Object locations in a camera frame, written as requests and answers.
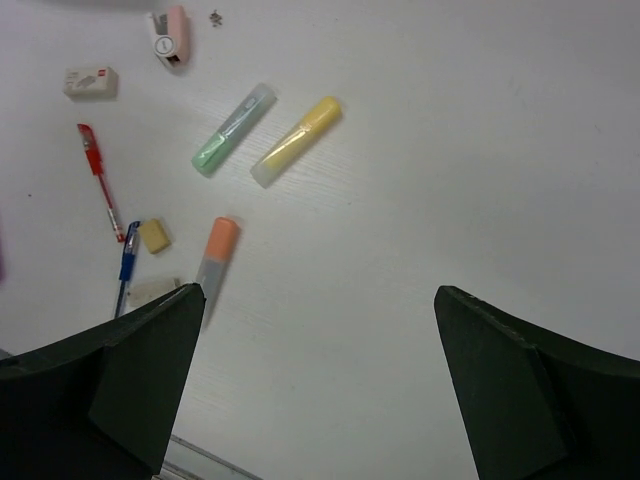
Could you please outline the blue ballpoint pen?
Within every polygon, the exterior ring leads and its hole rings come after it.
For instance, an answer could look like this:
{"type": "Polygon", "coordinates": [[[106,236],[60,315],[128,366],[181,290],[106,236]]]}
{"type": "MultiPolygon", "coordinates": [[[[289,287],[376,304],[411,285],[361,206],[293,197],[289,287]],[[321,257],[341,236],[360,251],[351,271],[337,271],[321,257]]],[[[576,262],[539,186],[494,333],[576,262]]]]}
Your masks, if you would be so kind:
{"type": "Polygon", "coordinates": [[[122,251],[120,271],[119,271],[119,288],[115,302],[114,317],[121,316],[126,303],[126,292],[129,282],[131,281],[133,269],[135,265],[138,245],[138,230],[141,225],[140,221],[131,222],[128,226],[126,239],[122,251]]]}

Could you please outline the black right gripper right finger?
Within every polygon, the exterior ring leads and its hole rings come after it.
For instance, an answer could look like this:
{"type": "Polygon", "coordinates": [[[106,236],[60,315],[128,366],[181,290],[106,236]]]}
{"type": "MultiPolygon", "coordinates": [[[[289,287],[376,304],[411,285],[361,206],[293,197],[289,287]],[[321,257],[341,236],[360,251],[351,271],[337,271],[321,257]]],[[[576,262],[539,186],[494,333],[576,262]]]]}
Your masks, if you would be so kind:
{"type": "Polygon", "coordinates": [[[454,286],[434,311],[479,478],[638,478],[638,361],[454,286]]]}

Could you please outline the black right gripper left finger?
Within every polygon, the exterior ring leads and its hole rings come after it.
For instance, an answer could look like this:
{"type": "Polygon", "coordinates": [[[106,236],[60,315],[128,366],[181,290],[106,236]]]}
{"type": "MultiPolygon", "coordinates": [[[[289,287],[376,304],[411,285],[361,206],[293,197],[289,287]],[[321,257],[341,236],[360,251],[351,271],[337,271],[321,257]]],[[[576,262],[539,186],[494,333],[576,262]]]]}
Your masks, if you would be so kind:
{"type": "Polygon", "coordinates": [[[198,341],[201,287],[1,361],[4,479],[159,474],[198,341]]]}

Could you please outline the red ballpoint pen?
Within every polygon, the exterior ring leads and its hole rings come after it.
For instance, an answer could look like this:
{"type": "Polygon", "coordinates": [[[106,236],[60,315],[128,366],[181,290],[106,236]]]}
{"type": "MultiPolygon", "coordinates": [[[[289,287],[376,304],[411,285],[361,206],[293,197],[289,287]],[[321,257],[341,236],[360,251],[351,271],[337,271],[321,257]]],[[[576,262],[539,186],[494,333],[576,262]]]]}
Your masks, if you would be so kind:
{"type": "Polygon", "coordinates": [[[118,219],[107,179],[105,176],[102,155],[93,129],[88,124],[78,123],[77,129],[81,137],[83,149],[92,175],[95,177],[105,200],[109,222],[118,243],[125,242],[125,233],[118,219]]]}

